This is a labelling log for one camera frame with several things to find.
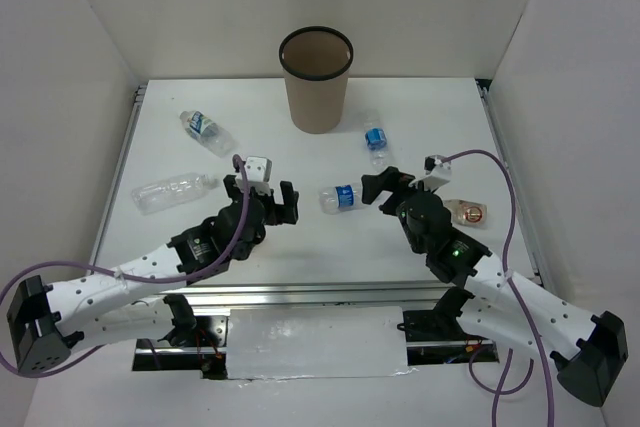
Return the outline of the small orange plastic bottle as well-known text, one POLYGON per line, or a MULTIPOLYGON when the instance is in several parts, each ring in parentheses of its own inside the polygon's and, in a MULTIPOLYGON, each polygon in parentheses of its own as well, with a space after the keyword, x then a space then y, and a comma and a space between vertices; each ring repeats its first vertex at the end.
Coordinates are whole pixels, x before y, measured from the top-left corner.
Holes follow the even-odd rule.
POLYGON ((486 223, 488 211, 485 204, 449 199, 444 200, 443 205, 450 211, 451 220, 456 225, 482 228, 486 223))

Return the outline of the clear bottle blue label white cap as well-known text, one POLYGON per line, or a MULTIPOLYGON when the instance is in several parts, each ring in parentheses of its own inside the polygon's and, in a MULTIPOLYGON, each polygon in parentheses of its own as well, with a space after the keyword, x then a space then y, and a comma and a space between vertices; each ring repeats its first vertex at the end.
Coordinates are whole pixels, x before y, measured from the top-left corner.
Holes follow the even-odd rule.
POLYGON ((365 145, 372 166, 381 172, 388 165, 390 150, 380 116, 375 110, 365 110, 362 113, 362 119, 365 145))

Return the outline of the clear unlabelled plastic bottle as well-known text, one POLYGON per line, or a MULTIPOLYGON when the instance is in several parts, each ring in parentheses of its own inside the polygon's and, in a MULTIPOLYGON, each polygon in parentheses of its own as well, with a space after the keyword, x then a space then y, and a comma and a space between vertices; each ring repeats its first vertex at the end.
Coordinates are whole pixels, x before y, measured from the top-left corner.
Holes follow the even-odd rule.
POLYGON ((218 185, 215 176, 186 173, 135 188, 131 197, 141 214, 150 215, 199 200, 218 185))

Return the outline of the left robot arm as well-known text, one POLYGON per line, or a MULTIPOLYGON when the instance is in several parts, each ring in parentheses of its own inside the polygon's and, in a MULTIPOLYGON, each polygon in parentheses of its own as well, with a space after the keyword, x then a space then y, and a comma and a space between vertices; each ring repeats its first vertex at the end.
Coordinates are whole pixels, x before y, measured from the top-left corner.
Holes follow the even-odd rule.
POLYGON ((189 343, 197 321, 178 289, 225 273, 265 240, 267 227, 299 218, 299 194, 288 181, 280 184, 281 203, 267 185, 228 175, 224 186, 231 202, 217 215, 125 264, 70 262, 85 276, 51 284, 39 274, 51 262, 15 275, 1 290, 12 299, 7 324, 15 360, 3 359, 2 366, 16 376, 44 378, 74 366, 70 357, 77 351, 89 356, 130 338, 189 343))

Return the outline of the clear bottle blue-white label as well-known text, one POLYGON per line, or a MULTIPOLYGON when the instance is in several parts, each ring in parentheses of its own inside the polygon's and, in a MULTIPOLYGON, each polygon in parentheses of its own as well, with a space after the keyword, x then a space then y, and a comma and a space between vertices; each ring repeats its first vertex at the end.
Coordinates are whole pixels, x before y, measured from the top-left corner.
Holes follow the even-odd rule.
POLYGON ((225 157, 234 149, 229 132, 201 111, 183 111, 179 118, 185 132, 214 155, 225 157))

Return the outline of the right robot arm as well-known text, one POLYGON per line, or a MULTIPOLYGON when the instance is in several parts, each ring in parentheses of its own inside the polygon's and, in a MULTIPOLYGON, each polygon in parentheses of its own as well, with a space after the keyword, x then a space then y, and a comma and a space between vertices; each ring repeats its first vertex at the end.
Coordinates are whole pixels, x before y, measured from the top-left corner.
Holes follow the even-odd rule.
POLYGON ((444 168, 436 165, 421 179, 395 167, 361 178, 363 203, 388 193, 380 211, 398 219, 412 252, 424 255, 426 267, 450 287, 436 306, 437 331, 539 355, 573 397, 603 406, 628 359, 622 319, 579 308, 505 269, 501 257, 457 229, 435 192, 448 181, 439 174, 444 168))

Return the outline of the small bottle blue cap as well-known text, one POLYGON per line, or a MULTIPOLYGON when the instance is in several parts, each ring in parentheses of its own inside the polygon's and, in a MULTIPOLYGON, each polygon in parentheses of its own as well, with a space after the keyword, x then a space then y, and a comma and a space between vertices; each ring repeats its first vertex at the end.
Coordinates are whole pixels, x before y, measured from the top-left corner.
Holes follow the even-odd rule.
POLYGON ((325 214, 338 214, 364 207, 362 201, 363 187, 360 182, 353 182, 321 189, 319 204, 325 214))

